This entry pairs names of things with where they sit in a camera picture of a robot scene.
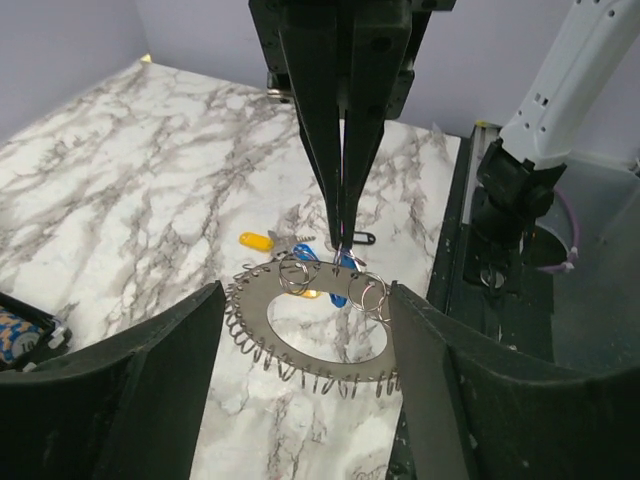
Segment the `gray wall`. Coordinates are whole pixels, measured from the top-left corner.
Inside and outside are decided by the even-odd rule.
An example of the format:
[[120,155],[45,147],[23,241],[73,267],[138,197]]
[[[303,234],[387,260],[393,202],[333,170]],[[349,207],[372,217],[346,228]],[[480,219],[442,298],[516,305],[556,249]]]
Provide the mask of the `gray wall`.
[[[529,89],[573,0],[457,0],[434,15],[402,121],[468,135],[505,123]],[[248,0],[136,0],[154,62],[264,87]],[[640,147],[640,42],[594,105],[577,150],[609,161]]]
[[0,141],[147,52],[133,0],[0,2]]

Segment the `yellow handled tool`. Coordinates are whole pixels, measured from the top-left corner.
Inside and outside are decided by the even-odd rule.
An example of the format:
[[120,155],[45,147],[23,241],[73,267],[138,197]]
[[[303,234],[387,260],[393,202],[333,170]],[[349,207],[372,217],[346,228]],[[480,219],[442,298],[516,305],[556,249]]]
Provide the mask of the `yellow handled tool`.
[[240,235],[240,244],[245,247],[253,248],[259,252],[268,253],[274,246],[273,240],[257,233],[244,232]]

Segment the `marble vein pattern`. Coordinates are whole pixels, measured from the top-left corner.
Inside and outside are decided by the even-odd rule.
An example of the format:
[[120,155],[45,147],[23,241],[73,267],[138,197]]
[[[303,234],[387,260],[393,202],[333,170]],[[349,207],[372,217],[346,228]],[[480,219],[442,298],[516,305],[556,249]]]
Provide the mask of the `marble vein pattern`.
[[[458,148],[387,122],[357,224],[377,243],[355,253],[388,282],[426,293]],[[65,319],[74,350],[264,263],[238,236],[268,229],[315,235],[332,258],[293,108],[260,90],[136,63],[0,146],[0,290]],[[327,295],[281,296],[269,315],[328,360],[370,358],[386,341]],[[343,400],[296,379],[263,371],[225,331],[192,478],[383,479],[401,394],[359,387]]]

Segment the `purple cable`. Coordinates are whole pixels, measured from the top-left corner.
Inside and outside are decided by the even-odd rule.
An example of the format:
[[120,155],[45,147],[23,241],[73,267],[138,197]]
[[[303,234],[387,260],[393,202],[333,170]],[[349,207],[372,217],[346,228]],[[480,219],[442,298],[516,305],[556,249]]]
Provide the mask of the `purple cable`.
[[571,222],[571,230],[573,231],[573,245],[567,254],[567,260],[562,262],[560,265],[551,265],[548,267],[541,267],[540,270],[547,273],[563,273],[573,269],[573,265],[575,261],[578,259],[578,246],[580,244],[580,224],[578,223],[578,217],[576,216],[576,212],[571,206],[571,203],[567,199],[567,197],[562,193],[561,190],[557,188],[554,189],[556,197],[560,200],[565,212],[567,213],[567,217],[569,218],[569,222]]

